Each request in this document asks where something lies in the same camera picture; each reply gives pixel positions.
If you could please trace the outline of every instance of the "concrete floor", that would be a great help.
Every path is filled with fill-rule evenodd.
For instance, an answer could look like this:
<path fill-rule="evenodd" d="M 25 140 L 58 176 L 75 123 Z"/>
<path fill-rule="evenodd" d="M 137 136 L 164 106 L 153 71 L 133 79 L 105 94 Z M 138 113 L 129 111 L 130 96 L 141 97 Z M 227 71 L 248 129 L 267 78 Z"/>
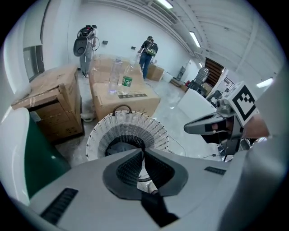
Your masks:
<path fill-rule="evenodd" d="M 161 122 L 169 134 L 169 150 L 177 155 L 201 158 L 217 154 L 216 146 L 207 144 L 200 135 L 187 134 L 183 130 L 184 124 L 190 119 L 177 107 L 178 102 L 184 96 L 184 92 L 165 81 L 145 81 L 148 87 L 161 97 L 161 102 L 155 111 L 153 118 Z M 79 74 L 79 88 L 82 96 L 82 111 L 93 112 L 92 97 L 89 89 L 89 80 Z M 90 132 L 98 121 L 84 122 L 85 135 L 56 145 L 59 152 L 68 160 L 72 167 L 87 161 L 85 156 L 86 143 Z M 206 159 L 221 161 L 220 156 L 209 156 Z"/>

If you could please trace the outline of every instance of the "backpack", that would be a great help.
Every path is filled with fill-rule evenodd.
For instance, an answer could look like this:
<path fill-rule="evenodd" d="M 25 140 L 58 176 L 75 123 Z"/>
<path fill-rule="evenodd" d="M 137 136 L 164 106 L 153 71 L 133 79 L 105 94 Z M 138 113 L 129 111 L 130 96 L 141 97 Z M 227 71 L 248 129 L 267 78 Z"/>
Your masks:
<path fill-rule="evenodd" d="M 145 49 L 145 52 L 151 56 L 155 56 L 158 52 L 158 45 L 154 42 L 151 42 Z"/>

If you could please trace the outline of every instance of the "jeans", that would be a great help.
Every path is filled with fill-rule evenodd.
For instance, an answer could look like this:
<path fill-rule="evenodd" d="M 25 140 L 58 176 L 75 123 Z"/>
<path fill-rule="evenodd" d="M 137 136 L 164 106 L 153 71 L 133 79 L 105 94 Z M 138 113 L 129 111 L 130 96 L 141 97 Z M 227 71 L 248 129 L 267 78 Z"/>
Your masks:
<path fill-rule="evenodd" d="M 92 45 L 88 42 L 85 53 L 79 57 L 80 60 L 80 69 L 83 75 L 89 73 L 89 65 L 92 56 Z"/>
<path fill-rule="evenodd" d="M 140 57 L 140 68 L 143 69 L 143 77 L 146 79 L 146 76 L 148 74 L 148 69 L 149 69 L 149 63 L 150 60 L 152 59 L 151 55 L 148 55 L 147 53 L 142 53 Z"/>

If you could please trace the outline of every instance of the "machine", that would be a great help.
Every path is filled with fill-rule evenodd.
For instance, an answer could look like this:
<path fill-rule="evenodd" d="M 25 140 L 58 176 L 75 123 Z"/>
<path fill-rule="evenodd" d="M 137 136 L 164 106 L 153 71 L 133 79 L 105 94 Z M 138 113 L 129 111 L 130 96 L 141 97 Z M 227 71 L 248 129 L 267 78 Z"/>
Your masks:
<path fill-rule="evenodd" d="M 258 109 L 266 110 L 267 103 Z M 217 108 L 184 130 L 232 142 L 226 151 L 233 154 L 242 128 L 256 113 L 255 97 L 241 82 Z M 224 124 L 228 119 L 232 131 Z M 216 123 L 219 128 L 212 130 Z M 72 168 L 39 190 L 28 206 L 12 200 L 39 230 L 242 230 L 266 209 L 287 175 L 288 131 L 271 131 L 272 138 L 238 152 L 231 162 L 139 148 Z M 137 189 L 143 159 L 157 194 Z"/>
<path fill-rule="evenodd" d="M 73 53 L 76 57 L 80 57 L 85 53 L 86 48 L 87 48 L 87 43 L 90 39 L 97 38 L 96 28 L 97 28 L 96 25 L 92 25 L 92 26 L 86 25 L 84 28 L 78 31 L 77 39 L 75 40 L 74 46 L 73 46 Z"/>

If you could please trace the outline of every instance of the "ceiling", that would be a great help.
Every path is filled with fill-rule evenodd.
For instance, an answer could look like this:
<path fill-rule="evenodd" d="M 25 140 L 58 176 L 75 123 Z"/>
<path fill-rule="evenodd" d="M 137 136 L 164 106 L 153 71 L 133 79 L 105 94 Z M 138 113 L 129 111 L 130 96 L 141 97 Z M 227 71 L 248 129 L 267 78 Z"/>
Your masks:
<path fill-rule="evenodd" d="M 202 64 L 208 57 L 257 84 L 276 76 L 285 55 L 266 22 L 245 0 L 83 0 L 123 8 L 174 37 Z M 201 48 L 189 32 L 193 31 Z"/>

